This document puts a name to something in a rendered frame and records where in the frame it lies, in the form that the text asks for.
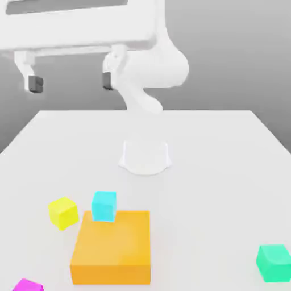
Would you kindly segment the small yellow cube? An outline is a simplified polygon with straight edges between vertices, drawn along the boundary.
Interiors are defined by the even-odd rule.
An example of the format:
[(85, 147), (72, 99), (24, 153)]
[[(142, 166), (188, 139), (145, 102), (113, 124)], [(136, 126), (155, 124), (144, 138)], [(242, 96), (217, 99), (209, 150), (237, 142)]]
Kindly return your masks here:
[(48, 205), (49, 218), (59, 229), (65, 230), (79, 220), (77, 204), (68, 197), (61, 197)]

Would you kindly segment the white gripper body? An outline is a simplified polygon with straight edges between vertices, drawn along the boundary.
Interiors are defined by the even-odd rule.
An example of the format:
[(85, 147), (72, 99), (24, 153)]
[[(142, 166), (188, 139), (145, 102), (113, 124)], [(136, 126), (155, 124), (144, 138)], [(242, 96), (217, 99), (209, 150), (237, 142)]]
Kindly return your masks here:
[(0, 52), (27, 57), (107, 52), (114, 45), (150, 49), (156, 41), (157, 0), (128, 0), (126, 5), (29, 14), (6, 13), (0, 0)]

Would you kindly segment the small cyan cube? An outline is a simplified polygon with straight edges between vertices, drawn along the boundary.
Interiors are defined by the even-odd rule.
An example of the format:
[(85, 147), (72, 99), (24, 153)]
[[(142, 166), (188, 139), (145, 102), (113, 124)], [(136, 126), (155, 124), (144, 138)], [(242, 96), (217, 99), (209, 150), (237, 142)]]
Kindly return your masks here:
[(114, 222), (117, 212), (116, 192), (97, 191), (92, 200), (92, 219), (98, 222)]

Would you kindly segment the large orange box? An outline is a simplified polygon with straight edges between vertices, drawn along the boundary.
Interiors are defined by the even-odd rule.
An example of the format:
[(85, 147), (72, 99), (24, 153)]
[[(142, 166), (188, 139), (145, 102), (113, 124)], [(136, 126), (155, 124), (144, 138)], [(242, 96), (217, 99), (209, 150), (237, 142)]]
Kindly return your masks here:
[(151, 282), (149, 211), (118, 211), (114, 222), (82, 218), (70, 261), (75, 285), (148, 285)]

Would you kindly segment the small magenta cube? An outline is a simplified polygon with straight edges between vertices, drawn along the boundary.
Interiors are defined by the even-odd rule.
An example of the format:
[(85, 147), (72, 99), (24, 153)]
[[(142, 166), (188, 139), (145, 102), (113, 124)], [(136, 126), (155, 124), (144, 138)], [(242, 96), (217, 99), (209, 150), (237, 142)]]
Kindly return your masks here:
[(44, 291), (44, 287), (39, 283), (22, 278), (12, 291)]

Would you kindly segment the small green cube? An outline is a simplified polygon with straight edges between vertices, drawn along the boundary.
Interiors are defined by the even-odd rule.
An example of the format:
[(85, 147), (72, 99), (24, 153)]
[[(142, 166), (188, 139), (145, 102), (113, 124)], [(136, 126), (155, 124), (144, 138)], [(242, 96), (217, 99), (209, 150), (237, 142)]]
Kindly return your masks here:
[(291, 280), (291, 254), (283, 244), (260, 245), (256, 265), (265, 282)]

